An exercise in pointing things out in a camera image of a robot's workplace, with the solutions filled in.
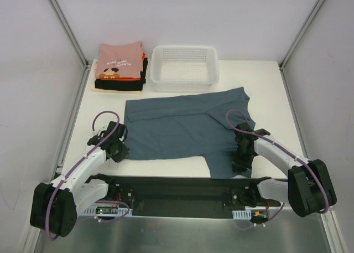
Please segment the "left aluminium frame post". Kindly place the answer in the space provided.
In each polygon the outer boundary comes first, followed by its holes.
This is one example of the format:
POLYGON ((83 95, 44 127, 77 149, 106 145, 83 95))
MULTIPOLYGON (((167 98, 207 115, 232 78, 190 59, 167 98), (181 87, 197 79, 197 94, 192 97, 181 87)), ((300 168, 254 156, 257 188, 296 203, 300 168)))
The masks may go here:
POLYGON ((74 49, 74 52, 76 53, 77 57, 80 60, 80 63, 86 68, 89 64, 88 60, 86 59, 84 52, 82 48, 79 45, 78 40, 76 39, 74 32, 72 31, 70 24, 61 9, 61 6, 58 2, 58 0, 47 0, 49 5, 51 6, 55 16, 57 17, 64 33, 66 34, 71 46, 74 49))

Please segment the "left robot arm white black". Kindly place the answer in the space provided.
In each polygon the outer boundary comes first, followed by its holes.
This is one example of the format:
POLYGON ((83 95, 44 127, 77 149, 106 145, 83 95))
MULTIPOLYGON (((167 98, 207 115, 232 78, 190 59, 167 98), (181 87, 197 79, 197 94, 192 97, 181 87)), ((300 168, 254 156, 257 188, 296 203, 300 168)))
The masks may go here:
POLYGON ((98 200, 117 201, 114 178, 93 172, 107 160, 119 163, 129 155, 124 145, 126 125, 111 121, 105 130, 91 137, 78 161, 50 183, 34 189, 30 225, 56 236, 67 236, 77 217, 98 200))

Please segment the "white plastic basket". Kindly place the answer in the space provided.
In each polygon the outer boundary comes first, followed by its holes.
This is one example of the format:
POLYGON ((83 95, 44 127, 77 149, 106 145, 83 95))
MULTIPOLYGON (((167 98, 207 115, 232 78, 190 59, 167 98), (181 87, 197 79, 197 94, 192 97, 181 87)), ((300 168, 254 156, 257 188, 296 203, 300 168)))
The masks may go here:
POLYGON ((157 92, 205 92, 220 79, 217 51, 205 45, 159 45, 150 60, 157 92))

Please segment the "blue-grey t shirt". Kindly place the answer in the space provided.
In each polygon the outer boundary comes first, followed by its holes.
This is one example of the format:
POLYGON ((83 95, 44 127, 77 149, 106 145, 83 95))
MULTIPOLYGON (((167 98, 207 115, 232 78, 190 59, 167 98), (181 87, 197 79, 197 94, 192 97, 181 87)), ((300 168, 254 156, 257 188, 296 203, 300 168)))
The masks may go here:
POLYGON ((232 178, 236 153, 232 126, 255 122, 243 87, 200 95, 128 100, 124 125, 129 159, 148 161, 204 157, 210 176, 232 178))

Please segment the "pink folded t shirt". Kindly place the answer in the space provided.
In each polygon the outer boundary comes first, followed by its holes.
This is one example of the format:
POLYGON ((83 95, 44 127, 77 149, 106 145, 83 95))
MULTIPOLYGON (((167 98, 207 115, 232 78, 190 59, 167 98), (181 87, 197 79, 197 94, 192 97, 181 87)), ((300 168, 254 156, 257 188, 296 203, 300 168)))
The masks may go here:
POLYGON ((137 81, 143 71, 144 57, 141 41, 126 45, 101 44, 95 78, 137 81))

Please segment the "black folded t shirt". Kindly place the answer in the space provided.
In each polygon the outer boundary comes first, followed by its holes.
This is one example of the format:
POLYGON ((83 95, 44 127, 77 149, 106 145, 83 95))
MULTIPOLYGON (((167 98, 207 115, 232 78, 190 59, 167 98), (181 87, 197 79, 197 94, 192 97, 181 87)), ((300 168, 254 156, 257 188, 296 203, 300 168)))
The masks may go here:
POLYGON ((146 72, 148 66, 148 58, 143 60, 143 71, 140 73, 140 79, 136 81, 116 81, 116 80, 100 80, 96 79, 93 86, 100 90, 110 91, 142 91, 143 85, 146 83, 146 72))

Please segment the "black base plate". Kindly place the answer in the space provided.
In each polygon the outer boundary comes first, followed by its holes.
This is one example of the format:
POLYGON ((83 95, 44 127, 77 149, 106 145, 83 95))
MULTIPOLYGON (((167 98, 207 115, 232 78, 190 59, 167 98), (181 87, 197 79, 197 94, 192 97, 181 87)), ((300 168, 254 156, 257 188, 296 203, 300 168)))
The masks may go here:
POLYGON ((280 207, 279 201, 256 193, 256 179, 95 177, 110 186, 98 203, 130 208, 131 216, 230 219, 234 211, 280 207))

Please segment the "right aluminium side rail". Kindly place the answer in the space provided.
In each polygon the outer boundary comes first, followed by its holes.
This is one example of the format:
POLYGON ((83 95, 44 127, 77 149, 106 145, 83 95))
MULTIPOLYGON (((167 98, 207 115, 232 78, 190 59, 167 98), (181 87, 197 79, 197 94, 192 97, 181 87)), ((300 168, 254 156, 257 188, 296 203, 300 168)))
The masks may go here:
POLYGON ((315 159, 316 147, 312 138, 314 117, 311 114, 315 105, 313 100, 316 96, 316 82, 309 75, 288 69, 282 70, 282 76, 290 98, 302 152, 309 159, 315 159))

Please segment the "aluminium frame post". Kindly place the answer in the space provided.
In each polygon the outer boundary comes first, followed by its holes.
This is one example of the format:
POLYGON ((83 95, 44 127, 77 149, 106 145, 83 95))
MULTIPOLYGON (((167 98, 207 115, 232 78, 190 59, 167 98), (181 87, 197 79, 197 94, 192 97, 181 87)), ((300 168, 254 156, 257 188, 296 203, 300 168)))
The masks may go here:
POLYGON ((76 39, 74 32, 72 31, 70 24, 61 9, 61 6, 58 2, 58 0, 47 0, 49 5, 51 6, 55 16, 57 17, 64 33, 66 34, 71 46, 74 49, 74 52, 76 53, 77 57, 80 60, 80 63, 86 68, 89 64, 88 60, 86 59, 84 52, 82 48, 79 45, 78 40, 76 39))
POLYGON ((300 45, 301 41, 304 39, 306 33, 310 29, 311 25, 313 24, 314 20, 316 19, 317 15, 321 11, 322 7, 326 3, 327 0, 316 0, 313 7, 311 8, 309 14, 307 15, 305 21, 303 22, 302 26, 300 27, 299 31, 297 32, 294 40, 292 41, 288 51, 285 54, 285 57, 279 63, 280 71, 283 71, 292 58, 293 54, 295 53, 296 49, 300 45))

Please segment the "orange folded t shirt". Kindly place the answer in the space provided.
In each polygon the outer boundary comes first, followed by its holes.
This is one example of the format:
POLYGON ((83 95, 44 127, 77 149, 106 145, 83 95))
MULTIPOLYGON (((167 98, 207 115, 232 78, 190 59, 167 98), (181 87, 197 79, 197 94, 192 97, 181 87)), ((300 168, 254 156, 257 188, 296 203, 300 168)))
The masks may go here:
POLYGON ((140 79, 143 71, 143 60, 145 53, 124 55, 123 58, 115 60, 112 67, 107 70, 108 79, 116 81, 136 81, 140 79))

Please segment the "left aluminium side rail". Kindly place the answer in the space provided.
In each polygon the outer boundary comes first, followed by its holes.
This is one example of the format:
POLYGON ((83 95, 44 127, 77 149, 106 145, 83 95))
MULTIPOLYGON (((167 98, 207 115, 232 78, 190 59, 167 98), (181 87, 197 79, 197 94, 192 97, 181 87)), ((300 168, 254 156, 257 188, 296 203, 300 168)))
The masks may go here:
POLYGON ((77 90, 75 92, 73 103, 70 107, 69 116, 68 116, 68 119, 66 122, 66 126, 64 128, 64 133, 63 133, 63 136, 60 141, 59 150, 58 150, 57 156, 55 158, 55 161, 54 161, 54 164, 52 167, 53 170, 52 170, 52 173, 50 174, 49 180, 52 180, 55 178, 55 176, 57 174, 57 172, 56 172, 57 169, 62 167, 62 165, 64 164, 64 160, 65 160, 67 150, 68 150, 68 147, 70 144, 72 132, 74 130, 77 114, 79 112, 82 97, 84 95, 87 80, 89 78, 90 70, 91 69, 88 66, 84 67, 83 73, 80 77, 79 85, 78 85, 77 90))

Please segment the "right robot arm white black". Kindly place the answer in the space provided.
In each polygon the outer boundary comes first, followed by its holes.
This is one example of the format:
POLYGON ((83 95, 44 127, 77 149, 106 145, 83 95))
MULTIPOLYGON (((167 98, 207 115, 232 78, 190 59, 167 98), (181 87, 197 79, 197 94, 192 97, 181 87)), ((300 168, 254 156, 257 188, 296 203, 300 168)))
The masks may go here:
POLYGON ((253 181, 240 201, 255 207, 267 200, 289 204, 300 217, 325 213, 337 203, 326 164, 296 155, 265 129, 252 130, 246 122, 233 128, 237 150, 233 158, 236 173, 249 172, 255 157, 261 156, 287 177, 285 181, 263 177, 253 181))

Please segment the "aluminium side rail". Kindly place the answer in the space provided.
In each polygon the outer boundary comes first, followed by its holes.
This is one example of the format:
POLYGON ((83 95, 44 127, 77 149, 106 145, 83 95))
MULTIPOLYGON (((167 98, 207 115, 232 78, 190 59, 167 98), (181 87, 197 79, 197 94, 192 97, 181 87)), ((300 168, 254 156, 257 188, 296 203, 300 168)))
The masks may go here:
POLYGON ((77 114, 79 112, 82 97, 84 95, 87 80, 89 78, 90 70, 91 69, 88 66, 84 67, 83 73, 80 77, 79 85, 78 85, 77 90, 75 92, 73 103, 70 107, 69 116, 68 116, 68 119, 66 122, 66 126, 64 128, 64 133, 63 133, 63 136, 60 141, 59 150, 58 150, 57 156, 55 158, 55 161, 54 161, 54 164, 52 167, 53 170, 52 170, 52 173, 50 174, 49 180, 52 180, 55 178, 55 176, 57 174, 57 172, 56 172, 57 169, 62 167, 62 165, 64 164, 64 160, 65 160, 67 150, 68 150, 68 147, 70 144, 72 132, 74 130, 77 114))
POLYGON ((288 69, 282 70, 282 76, 290 98, 302 152, 309 159, 315 159, 316 147, 312 138, 314 117, 311 114, 315 105, 313 100, 316 96, 316 82, 309 75, 288 69))

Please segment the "right aluminium frame post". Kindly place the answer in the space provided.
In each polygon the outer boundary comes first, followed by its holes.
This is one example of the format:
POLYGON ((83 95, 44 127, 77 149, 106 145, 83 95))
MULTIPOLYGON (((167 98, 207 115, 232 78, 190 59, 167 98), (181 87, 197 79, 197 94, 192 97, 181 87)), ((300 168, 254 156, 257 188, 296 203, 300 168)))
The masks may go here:
POLYGON ((303 22, 302 26, 300 27, 299 31, 297 32, 294 40, 292 41, 288 51, 285 54, 285 57, 279 63, 280 71, 283 71, 292 58, 293 54, 295 53, 296 49, 300 45, 301 41, 304 39, 306 33, 310 29, 311 25, 313 24, 314 20, 316 19, 317 15, 321 11, 322 7, 326 3, 327 0, 316 0, 313 7, 311 8, 309 14, 307 15, 305 21, 303 22))

